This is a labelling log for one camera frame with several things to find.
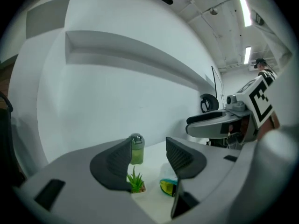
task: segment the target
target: small potted plant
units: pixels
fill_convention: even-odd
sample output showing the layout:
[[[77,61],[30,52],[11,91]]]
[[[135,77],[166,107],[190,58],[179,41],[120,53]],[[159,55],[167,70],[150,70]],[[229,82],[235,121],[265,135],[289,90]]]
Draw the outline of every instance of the small potted plant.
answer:
[[[144,181],[141,179],[142,175],[140,173],[136,176],[135,175],[135,166],[133,168],[133,173],[127,174],[127,178],[131,184],[131,193],[134,196],[140,196],[140,193],[145,193],[146,188]]]

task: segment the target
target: cap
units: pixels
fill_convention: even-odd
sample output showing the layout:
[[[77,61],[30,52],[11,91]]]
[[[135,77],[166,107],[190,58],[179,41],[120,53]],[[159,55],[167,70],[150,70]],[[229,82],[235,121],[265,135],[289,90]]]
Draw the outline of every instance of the cap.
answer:
[[[263,58],[257,58],[256,59],[256,64],[254,65],[254,69],[256,69],[257,68],[257,65],[259,64],[259,63],[261,63],[261,62],[265,62],[266,63],[266,61],[263,59]]]

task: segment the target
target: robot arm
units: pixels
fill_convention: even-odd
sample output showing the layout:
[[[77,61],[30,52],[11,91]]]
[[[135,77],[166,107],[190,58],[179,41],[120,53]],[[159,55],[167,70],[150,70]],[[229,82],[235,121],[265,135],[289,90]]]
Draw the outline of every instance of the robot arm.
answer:
[[[268,85],[262,76],[249,81],[236,94],[227,97],[224,110],[208,112],[187,119],[186,132],[198,138],[225,139],[228,137],[229,125],[242,125],[246,119],[247,131],[240,144],[254,141],[258,129],[273,113],[267,98]]]

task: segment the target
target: black slot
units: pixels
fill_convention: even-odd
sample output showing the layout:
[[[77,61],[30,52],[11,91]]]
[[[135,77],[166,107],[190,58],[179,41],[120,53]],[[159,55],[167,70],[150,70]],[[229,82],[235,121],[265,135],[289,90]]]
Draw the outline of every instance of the black slot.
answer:
[[[59,179],[50,180],[36,196],[35,201],[49,211],[64,185],[65,182]]]
[[[219,117],[224,116],[224,114],[225,114],[225,112],[208,112],[205,114],[192,116],[187,119],[187,124],[189,125],[189,124],[196,123],[196,122],[219,118]]]
[[[175,218],[179,215],[184,214],[191,208],[195,207],[197,204],[199,204],[199,201],[197,201],[188,192],[184,192],[182,195],[178,195],[178,200],[176,202],[176,205],[173,206],[171,210],[171,218]]]
[[[227,155],[224,157],[224,159],[230,160],[232,162],[236,162],[238,158],[232,155]]]

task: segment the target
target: person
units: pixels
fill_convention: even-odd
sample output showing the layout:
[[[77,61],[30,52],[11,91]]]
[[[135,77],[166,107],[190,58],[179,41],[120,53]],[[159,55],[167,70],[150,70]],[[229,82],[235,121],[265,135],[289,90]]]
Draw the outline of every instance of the person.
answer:
[[[256,64],[254,65],[254,68],[258,69],[258,76],[263,76],[268,86],[271,85],[271,83],[277,78],[277,74],[270,69],[270,67],[263,58],[256,59]]]
[[[270,66],[266,63],[263,58],[256,59],[256,64],[254,66],[255,69],[258,69],[258,76],[263,76],[267,85],[271,85],[272,82],[277,78],[277,74],[270,69]],[[263,123],[260,127],[259,133],[257,135],[257,139],[261,139],[268,131],[278,128],[279,121],[275,112],[271,114],[271,116]]]

